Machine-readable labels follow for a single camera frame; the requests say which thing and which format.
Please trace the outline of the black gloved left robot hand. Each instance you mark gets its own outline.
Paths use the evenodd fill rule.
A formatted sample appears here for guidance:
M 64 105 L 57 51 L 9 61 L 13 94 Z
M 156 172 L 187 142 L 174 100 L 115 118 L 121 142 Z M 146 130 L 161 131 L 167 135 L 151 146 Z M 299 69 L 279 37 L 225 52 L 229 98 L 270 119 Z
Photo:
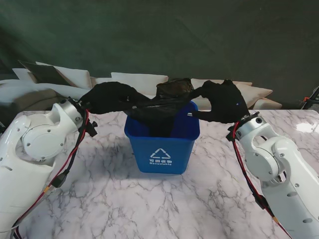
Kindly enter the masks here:
M 97 84 L 80 98 L 81 105 L 89 106 L 89 112 L 98 115 L 129 110 L 149 101 L 135 88 L 119 82 Z

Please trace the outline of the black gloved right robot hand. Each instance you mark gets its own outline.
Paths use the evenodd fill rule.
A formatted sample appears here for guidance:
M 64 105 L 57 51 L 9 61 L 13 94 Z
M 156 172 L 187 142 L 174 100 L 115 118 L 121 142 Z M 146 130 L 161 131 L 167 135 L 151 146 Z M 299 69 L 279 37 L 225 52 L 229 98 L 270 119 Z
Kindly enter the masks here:
M 192 116 L 207 122 L 236 123 L 249 114 L 245 100 L 231 80 L 218 84 L 205 81 L 204 84 L 189 94 L 190 99 L 207 98 L 211 111 L 193 111 Z

